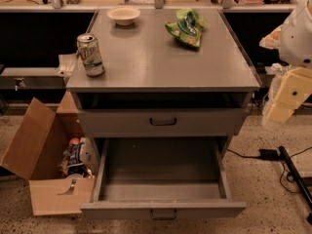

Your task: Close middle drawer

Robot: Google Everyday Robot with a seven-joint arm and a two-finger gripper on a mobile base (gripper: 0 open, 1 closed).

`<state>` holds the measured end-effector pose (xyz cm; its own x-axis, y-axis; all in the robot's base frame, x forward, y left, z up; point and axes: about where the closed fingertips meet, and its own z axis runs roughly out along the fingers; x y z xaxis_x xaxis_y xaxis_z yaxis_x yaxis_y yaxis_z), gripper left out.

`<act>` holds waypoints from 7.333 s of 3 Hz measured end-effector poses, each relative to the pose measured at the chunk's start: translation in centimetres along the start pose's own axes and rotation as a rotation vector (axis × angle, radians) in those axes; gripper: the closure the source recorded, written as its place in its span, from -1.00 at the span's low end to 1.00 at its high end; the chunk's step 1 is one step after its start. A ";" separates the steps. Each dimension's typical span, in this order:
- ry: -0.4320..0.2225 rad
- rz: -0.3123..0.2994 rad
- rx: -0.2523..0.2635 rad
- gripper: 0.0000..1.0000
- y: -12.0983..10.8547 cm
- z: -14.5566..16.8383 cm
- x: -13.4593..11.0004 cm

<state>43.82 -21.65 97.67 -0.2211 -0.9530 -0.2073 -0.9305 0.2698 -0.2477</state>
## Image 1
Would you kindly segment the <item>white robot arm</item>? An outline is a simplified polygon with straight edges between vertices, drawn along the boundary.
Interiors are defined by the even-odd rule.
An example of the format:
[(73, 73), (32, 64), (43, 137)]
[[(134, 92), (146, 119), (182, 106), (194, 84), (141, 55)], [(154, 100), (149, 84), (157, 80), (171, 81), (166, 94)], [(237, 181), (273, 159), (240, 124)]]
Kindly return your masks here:
[(312, 1), (299, 0), (282, 25), (259, 46), (275, 49), (290, 69), (273, 78), (262, 110), (262, 126), (277, 129), (312, 95)]

